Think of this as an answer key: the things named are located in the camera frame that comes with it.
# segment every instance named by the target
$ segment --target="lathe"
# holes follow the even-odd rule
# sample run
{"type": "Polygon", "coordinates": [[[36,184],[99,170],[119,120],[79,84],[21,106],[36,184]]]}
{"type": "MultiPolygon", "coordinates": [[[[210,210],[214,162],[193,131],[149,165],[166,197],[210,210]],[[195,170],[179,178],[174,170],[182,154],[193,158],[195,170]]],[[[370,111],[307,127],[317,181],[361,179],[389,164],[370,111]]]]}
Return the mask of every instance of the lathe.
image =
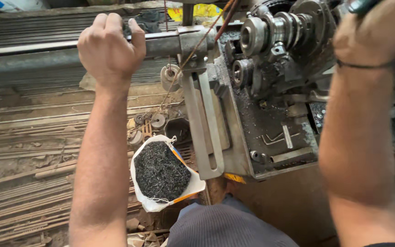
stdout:
{"type": "MultiPolygon", "coordinates": [[[[181,64],[193,52],[207,32],[191,26],[193,4],[184,3],[183,27],[146,34],[147,57],[177,56],[181,64]]],[[[346,4],[259,1],[244,22],[211,30],[172,86],[172,74],[161,72],[166,90],[183,90],[202,180],[247,183],[316,164],[336,63],[332,38],[346,4]]],[[[0,72],[79,62],[76,44],[0,48],[0,72]]],[[[395,142],[395,105],[391,118],[395,142]]]]}

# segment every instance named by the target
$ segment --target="forearm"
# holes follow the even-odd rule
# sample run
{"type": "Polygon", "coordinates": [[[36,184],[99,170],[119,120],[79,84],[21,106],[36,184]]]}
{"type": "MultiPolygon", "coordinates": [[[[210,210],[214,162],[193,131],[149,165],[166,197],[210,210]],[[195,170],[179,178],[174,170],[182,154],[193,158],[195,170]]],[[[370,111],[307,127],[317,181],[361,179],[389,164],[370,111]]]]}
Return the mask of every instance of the forearm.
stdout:
{"type": "Polygon", "coordinates": [[[103,225],[125,218],[129,193],[127,90],[98,93],[75,173],[71,221],[103,225]]]}
{"type": "Polygon", "coordinates": [[[338,68],[320,142],[320,168],[331,196],[366,205],[395,203],[389,112],[391,70],[338,68]]]}

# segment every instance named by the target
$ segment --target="yellow plastic bag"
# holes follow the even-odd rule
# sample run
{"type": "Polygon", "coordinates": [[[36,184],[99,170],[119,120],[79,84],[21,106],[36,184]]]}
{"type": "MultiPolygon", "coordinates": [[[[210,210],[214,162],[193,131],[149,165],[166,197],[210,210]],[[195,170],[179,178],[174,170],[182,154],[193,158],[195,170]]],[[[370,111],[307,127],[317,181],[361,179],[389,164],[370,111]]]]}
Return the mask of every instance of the yellow plastic bag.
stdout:
{"type": "MultiPolygon", "coordinates": [[[[221,11],[222,9],[214,4],[195,4],[193,19],[198,20],[202,25],[211,25],[217,19],[221,11]]],[[[167,12],[172,20],[182,22],[182,8],[168,8],[167,12]]],[[[222,24],[222,18],[220,18],[217,23],[222,24]]]]}

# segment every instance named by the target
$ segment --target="yellow label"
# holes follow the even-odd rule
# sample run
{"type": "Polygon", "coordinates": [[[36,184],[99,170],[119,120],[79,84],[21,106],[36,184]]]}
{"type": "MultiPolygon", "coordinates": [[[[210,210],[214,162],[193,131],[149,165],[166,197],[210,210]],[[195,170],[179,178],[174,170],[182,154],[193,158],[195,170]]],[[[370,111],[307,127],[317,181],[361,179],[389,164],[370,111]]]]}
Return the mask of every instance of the yellow label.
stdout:
{"type": "MultiPolygon", "coordinates": [[[[219,16],[221,8],[217,7],[214,4],[195,4],[193,9],[193,16],[198,17],[217,17],[219,16]]],[[[174,21],[182,21],[182,8],[168,8],[168,15],[174,21]]]]}
{"type": "Polygon", "coordinates": [[[238,175],[234,175],[234,174],[230,174],[230,173],[224,173],[223,174],[224,177],[226,177],[229,180],[233,180],[242,184],[246,184],[245,180],[243,179],[243,177],[240,177],[238,175]]]}

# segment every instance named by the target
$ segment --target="gear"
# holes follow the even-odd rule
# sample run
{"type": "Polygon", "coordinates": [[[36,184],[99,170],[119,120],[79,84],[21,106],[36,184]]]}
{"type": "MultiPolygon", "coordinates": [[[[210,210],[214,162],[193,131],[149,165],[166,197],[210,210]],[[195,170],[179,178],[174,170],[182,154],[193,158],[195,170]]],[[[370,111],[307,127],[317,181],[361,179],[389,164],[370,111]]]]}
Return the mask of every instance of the gear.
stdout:
{"type": "Polygon", "coordinates": [[[265,0],[263,2],[256,3],[251,8],[251,14],[253,16],[256,16],[257,9],[260,5],[265,5],[266,7],[268,7],[271,14],[274,15],[278,12],[289,12],[292,6],[292,2],[286,0],[265,0]]]}

